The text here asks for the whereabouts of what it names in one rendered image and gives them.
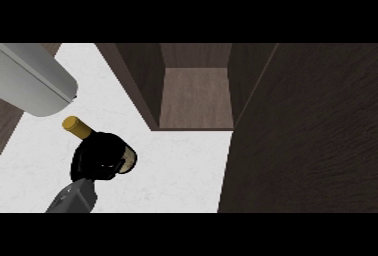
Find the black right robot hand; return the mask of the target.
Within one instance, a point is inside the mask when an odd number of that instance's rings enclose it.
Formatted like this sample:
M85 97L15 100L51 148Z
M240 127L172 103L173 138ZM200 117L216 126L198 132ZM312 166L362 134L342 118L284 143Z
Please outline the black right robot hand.
M111 180L126 160L127 143L113 133L92 132L82 141L71 162L71 180Z

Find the dark wine bottle gold cap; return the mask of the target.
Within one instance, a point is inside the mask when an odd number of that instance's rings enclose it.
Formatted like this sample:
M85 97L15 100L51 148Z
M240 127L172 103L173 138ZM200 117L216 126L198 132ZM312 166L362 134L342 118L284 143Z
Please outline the dark wine bottle gold cap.
M114 167L124 160L120 174L129 173L138 163L138 153L126 141L113 133L96 132L77 116L68 116L62 122L64 129L82 139L80 146L89 159L102 167Z

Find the brown wooden cabinet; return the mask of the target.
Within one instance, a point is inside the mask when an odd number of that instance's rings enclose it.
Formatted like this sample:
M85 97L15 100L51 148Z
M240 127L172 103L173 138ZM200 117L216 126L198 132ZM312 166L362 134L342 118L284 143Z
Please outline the brown wooden cabinet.
M154 131L231 131L275 52L274 43L99 43Z

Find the dark brown cabinet door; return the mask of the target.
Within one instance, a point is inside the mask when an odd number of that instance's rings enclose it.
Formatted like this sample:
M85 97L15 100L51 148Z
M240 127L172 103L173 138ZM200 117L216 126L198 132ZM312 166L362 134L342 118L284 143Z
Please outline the dark brown cabinet door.
M232 134L225 213L378 213L378 43L281 44Z

